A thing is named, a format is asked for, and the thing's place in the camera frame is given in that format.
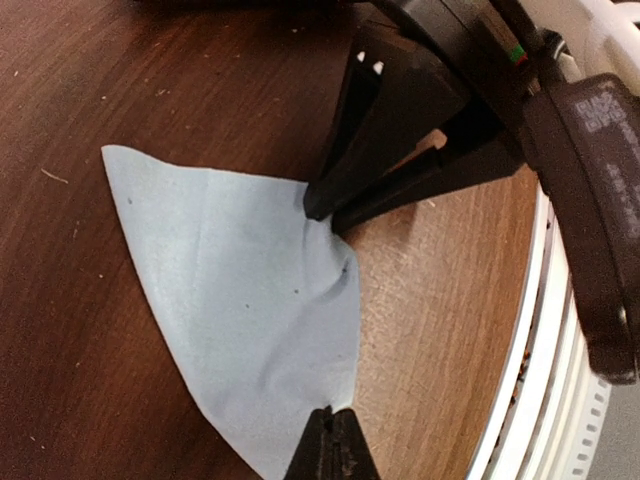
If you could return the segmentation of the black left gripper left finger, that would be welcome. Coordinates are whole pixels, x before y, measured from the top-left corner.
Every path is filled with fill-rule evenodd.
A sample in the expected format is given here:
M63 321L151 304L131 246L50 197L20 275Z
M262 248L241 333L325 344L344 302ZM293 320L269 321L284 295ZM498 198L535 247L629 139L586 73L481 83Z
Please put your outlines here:
M289 463L284 480L331 479L333 467L333 411L313 410Z

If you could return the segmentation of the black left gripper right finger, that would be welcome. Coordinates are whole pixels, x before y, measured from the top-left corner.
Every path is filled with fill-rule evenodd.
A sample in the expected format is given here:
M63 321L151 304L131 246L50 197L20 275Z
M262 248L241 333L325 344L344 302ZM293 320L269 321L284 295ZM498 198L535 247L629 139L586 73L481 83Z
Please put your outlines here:
M354 410L333 415L330 453L330 479L381 479Z

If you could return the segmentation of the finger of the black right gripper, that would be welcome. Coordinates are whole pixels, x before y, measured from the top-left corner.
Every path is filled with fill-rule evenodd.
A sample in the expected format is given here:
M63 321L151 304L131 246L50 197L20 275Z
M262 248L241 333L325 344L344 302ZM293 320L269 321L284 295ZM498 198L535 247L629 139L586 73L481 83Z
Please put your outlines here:
M415 149L415 43L358 37L347 61L308 218L366 220L386 202L383 178Z
M332 230L344 233L402 206L509 177L523 163L521 153L506 149L479 149L461 156L429 149L339 208Z

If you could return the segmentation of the light blue cloth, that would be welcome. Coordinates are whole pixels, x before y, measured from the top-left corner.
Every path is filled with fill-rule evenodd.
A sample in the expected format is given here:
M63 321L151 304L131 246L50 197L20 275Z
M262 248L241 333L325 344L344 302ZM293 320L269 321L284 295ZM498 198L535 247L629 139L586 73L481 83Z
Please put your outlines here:
M146 299L204 417L280 479L311 412L348 407L359 266L301 181L182 167L130 147L102 157Z

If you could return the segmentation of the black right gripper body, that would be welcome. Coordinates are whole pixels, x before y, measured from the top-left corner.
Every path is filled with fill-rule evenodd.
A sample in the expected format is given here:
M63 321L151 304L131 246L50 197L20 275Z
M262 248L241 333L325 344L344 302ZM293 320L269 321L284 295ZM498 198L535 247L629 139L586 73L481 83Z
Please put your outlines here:
M349 147L411 150L435 129L449 150L519 147L522 70L468 1L377 1L349 58Z

